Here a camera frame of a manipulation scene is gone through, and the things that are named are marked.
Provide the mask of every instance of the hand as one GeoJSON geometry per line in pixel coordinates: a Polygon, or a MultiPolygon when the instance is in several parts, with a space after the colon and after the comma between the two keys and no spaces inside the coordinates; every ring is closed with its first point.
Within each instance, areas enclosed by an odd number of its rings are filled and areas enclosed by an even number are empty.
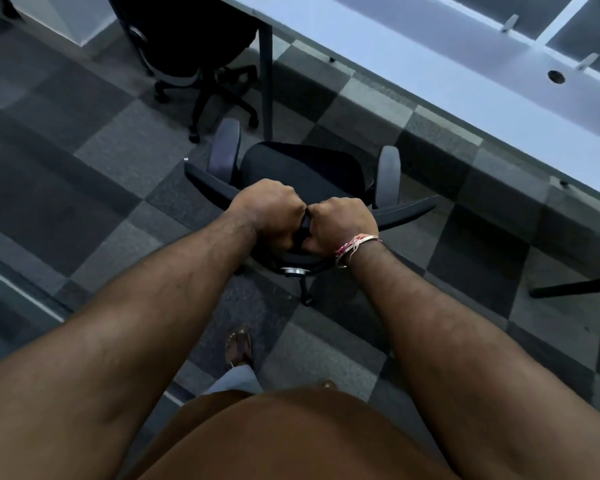
{"type": "Polygon", "coordinates": [[[305,209],[293,187],[265,178],[236,195],[226,213],[246,219],[259,240],[288,250],[305,209]]]}
{"type": "Polygon", "coordinates": [[[340,247],[358,234],[378,234],[378,226],[359,198],[330,198],[310,205],[311,236],[303,249],[318,256],[334,256],[340,247]]]}

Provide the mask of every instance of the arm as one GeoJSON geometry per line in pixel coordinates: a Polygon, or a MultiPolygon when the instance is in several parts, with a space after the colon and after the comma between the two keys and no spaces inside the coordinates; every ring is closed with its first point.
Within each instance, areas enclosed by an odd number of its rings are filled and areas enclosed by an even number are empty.
{"type": "MultiPolygon", "coordinates": [[[[326,255],[377,234],[364,204],[310,206],[305,247],[326,255]]],[[[427,425],[465,478],[600,479],[600,414],[506,333],[376,242],[349,260],[389,331],[427,425]]]]}
{"type": "Polygon", "coordinates": [[[0,479],[112,478],[256,243],[289,248],[304,203],[263,180],[0,362],[0,479]]]}

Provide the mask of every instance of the forearm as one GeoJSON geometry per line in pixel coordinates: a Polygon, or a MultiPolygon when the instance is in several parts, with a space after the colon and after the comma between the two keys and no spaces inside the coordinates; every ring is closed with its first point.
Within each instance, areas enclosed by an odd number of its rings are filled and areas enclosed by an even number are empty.
{"type": "Polygon", "coordinates": [[[247,223],[224,214],[147,256],[64,325],[0,362],[0,472],[30,460],[53,478],[45,462],[57,459],[45,452],[63,451],[75,464],[58,465],[58,477],[114,474],[255,240],[247,223]],[[3,455],[13,451],[30,457],[9,464],[3,455]]]}
{"type": "Polygon", "coordinates": [[[463,476],[600,477],[600,415],[508,335],[380,243],[362,245],[350,267],[419,411],[463,476]]]}

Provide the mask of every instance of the pink thread bracelet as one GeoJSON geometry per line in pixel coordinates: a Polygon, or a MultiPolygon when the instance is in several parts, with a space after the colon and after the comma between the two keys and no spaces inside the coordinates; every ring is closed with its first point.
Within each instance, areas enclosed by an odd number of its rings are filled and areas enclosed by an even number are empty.
{"type": "Polygon", "coordinates": [[[358,250],[360,244],[367,241],[382,242],[382,239],[380,239],[380,236],[377,235],[358,234],[352,240],[341,246],[340,249],[336,251],[336,265],[338,267],[347,267],[346,264],[340,264],[340,261],[342,260],[343,256],[345,256],[349,251],[351,251],[351,256],[353,256],[353,253],[355,253],[358,250]]]}

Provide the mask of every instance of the baseboard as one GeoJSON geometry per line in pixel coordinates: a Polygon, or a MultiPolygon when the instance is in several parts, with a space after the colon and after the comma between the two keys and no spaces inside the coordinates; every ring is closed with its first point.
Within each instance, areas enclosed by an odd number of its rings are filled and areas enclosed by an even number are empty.
{"type": "Polygon", "coordinates": [[[94,37],[88,40],[84,45],[80,45],[49,28],[32,16],[21,11],[19,11],[19,14],[22,16],[21,20],[10,20],[2,14],[0,7],[0,18],[39,39],[50,47],[55,48],[59,52],[62,52],[64,55],[77,60],[92,59],[99,54],[100,51],[110,46],[110,44],[124,34],[118,19],[113,17],[111,21],[105,23],[104,28],[94,37]]]}

